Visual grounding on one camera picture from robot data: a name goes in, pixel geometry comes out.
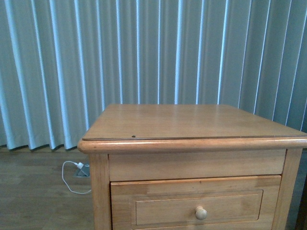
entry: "light blue curtain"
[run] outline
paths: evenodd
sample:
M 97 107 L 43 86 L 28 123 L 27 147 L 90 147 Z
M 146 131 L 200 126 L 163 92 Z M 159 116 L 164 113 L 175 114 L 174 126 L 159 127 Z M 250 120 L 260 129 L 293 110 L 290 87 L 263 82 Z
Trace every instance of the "light blue curtain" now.
M 2 0 L 0 145 L 77 145 L 111 103 L 229 104 L 307 132 L 306 0 Z

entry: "wooden floor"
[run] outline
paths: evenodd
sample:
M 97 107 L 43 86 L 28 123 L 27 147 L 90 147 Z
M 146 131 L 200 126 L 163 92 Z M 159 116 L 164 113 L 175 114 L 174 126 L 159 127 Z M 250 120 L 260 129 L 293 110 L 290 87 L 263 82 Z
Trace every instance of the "wooden floor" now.
M 0 148 L 0 230 L 93 230 L 93 205 L 89 195 L 71 193 L 61 178 L 64 161 L 86 162 L 77 149 L 55 152 L 49 148 L 8 151 Z M 85 192 L 89 178 L 75 178 L 76 167 L 66 164 L 71 188 Z M 304 152 L 291 203 L 287 230 L 294 230 L 307 171 Z

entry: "wooden nightstand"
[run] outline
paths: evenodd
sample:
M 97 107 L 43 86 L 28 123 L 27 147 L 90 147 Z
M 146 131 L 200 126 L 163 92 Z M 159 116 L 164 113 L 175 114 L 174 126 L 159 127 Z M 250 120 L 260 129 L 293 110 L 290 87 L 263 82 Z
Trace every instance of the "wooden nightstand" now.
M 228 105 L 110 105 L 79 142 L 96 230 L 282 230 L 307 134 Z

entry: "drawer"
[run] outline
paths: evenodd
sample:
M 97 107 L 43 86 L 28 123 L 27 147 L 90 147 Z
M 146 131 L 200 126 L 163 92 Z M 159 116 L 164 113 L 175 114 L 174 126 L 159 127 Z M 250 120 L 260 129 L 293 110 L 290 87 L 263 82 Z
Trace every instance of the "drawer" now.
M 285 149 L 110 154 L 110 181 L 282 174 Z
M 270 230 L 280 181 L 272 175 L 111 183 L 113 230 Z

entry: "drawer knob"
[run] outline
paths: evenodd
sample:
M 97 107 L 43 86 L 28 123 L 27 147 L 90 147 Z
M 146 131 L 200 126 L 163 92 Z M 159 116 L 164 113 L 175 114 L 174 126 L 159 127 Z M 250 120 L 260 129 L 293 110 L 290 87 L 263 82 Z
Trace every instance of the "drawer knob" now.
M 203 209 L 203 207 L 197 207 L 195 209 L 196 219 L 204 220 L 207 218 L 207 215 L 208 215 L 208 212 L 205 209 Z

